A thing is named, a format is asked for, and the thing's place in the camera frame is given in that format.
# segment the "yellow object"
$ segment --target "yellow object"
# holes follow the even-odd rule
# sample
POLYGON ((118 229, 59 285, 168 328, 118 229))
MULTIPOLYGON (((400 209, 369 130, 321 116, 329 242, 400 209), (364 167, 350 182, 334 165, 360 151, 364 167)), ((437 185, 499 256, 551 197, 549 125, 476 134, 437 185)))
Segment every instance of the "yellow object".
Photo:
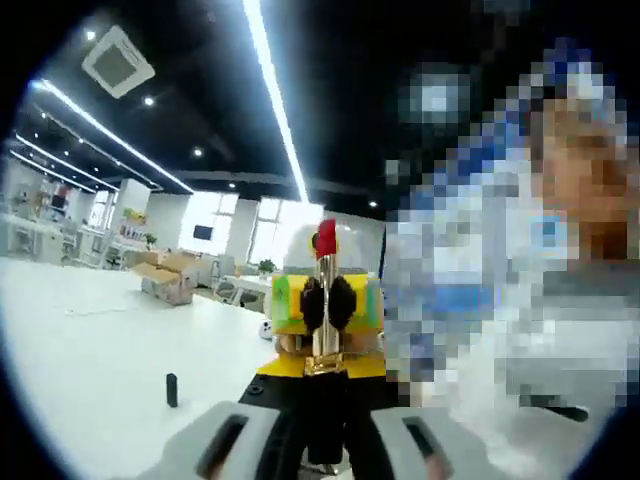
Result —
MULTIPOLYGON (((384 318, 380 281, 369 278, 367 274, 343 277, 356 293, 356 310, 345 328, 345 333, 381 331, 384 318)), ((275 334, 307 333, 300 311, 300 298, 308 279, 307 275, 273 275, 271 319, 275 334)))
MULTIPOLYGON (((305 357, 281 353, 277 359, 258 369, 259 375, 271 377, 302 378, 305 357)), ((344 366, 349 378, 383 377, 387 374, 384 355, 379 352, 367 355, 344 357, 344 366)))

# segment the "gray gripper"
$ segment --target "gray gripper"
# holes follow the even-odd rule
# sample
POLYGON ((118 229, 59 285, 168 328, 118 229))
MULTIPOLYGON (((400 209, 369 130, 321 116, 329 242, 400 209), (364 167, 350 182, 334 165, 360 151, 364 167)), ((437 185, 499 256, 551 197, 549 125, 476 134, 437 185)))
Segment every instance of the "gray gripper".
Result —
POLYGON ((394 480, 428 479, 423 452, 410 429, 422 436, 452 472, 451 479, 507 480, 488 460, 483 442, 444 408, 389 408, 371 412, 387 451, 394 480))
POLYGON ((279 415, 280 411, 270 408, 221 402, 174 435, 158 464, 130 480, 208 479, 211 461, 225 442, 230 426, 241 429, 217 479, 255 480, 279 415))

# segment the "white desk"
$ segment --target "white desk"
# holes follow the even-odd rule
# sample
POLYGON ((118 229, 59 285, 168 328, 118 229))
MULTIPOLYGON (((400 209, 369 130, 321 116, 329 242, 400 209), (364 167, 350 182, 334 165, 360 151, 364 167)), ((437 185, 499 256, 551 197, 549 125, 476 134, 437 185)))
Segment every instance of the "white desk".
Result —
POLYGON ((42 223, 10 214, 0 214, 0 222, 6 225, 7 252, 15 250, 16 232, 27 230, 34 236, 34 257, 42 263, 59 264, 62 261, 64 236, 59 225, 42 223))
POLYGON ((0 268, 12 380, 36 431, 78 478, 134 477, 152 467, 176 432, 237 400, 275 357, 255 312, 198 295, 170 307, 142 294, 130 272, 12 259, 0 259, 0 268), (176 409, 166 404, 170 372, 176 409))
POLYGON ((242 275, 240 277, 226 276, 223 281, 231 283, 235 287, 235 291, 231 297, 231 305, 240 305, 242 294, 244 292, 260 292, 264 293, 264 301, 262 310, 268 318, 271 310, 271 277, 261 279, 258 275, 242 275))
MULTIPOLYGON (((97 230, 91 227, 82 227, 78 230, 78 240, 79 240, 79 254, 78 258, 80 263, 89 266, 98 266, 96 265, 96 256, 99 255, 97 252, 93 250, 94 242, 96 239, 105 239, 107 238, 107 232, 104 230, 97 230)), ((124 257, 129 252, 144 252, 146 251, 146 243, 138 240, 129 240, 123 238, 119 235, 116 235, 114 240, 109 245, 110 249, 115 249, 118 251, 118 256, 122 258, 120 262, 120 268, 124 268, 125 259, 124 257)))

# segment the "black ceiling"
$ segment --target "black ceiling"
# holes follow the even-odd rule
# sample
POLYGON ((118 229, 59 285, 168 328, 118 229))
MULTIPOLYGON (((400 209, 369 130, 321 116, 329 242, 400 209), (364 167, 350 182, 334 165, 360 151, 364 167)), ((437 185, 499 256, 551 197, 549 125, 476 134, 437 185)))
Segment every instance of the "black ceiling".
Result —
MULTIPOLYGON (((385 161, 409 160, 411 172, 418 176, 430 171, 470 122, 480 119, 508 85, 530 70, 530 63, 541 58, 555 36, 577 37, 595 48, 596 60, 606 57, 605 68, 626 71, 625 57, 615 43, 624 45, 622 20, 614 33, 597 35, 600 27, 570 21, 572 10, 567 6, 505 17, 483 12, 481 3, 261 2, 310 201, 331 210, 384 218, 394 200, 385 188, 385 161), (594 45, 594 36, 604 40, 594 45), (451 69, 468 78, 467 111, 459 112, 447 128, 410 121, 408 87, 422 74, 451 69), (378 208, 368 206, 371 200, 378 208)), ((588 8, 582 5, 581 18, 589 14, 588 8)), ((298 198, 241 1, 112 4, 71 32, 39 76, 193 189, 229 190, 233 182, 247 198, 298 198), (83 29, 94 30, 99 38, 114 24, 156 71, 155 77, 118 100, 81 69, 92 46, 83 29), (147 95, 155 99, 151 108, 142 102, 147 95), (204 152, 201 157, 192 153, 196 146, 204 152), (238 176, 246 173, 262 175, 238 176)), ((622 77, 616 80, 622 80, 633 109, 633 92, 624 85, 629 76, 622 77)), ((47 92, 29 92, 16 131, 113 185, 133 176, 158 190, 185 192, 47 92)), ((24 155, 33 153, 23 144, 11 146, 24 155)), ((75 174, 60 165, 56 168, 67 176, 75 174)), ((94 188, 96 183, 86 185, 94 188)))

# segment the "cardboard box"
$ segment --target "cardboard box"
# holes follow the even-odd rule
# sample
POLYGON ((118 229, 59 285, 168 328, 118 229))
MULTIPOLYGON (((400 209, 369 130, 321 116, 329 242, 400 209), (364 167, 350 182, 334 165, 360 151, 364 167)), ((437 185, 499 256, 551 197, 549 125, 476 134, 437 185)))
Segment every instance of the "cardboard box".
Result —
POLYGON ((199 260, 182 253, 170 253, 161 258, 157 253, 144 252, 143 262, 131 269, 142 277, 142 291, 171 305, 186 305, 193 301, 198 286, 199 260))

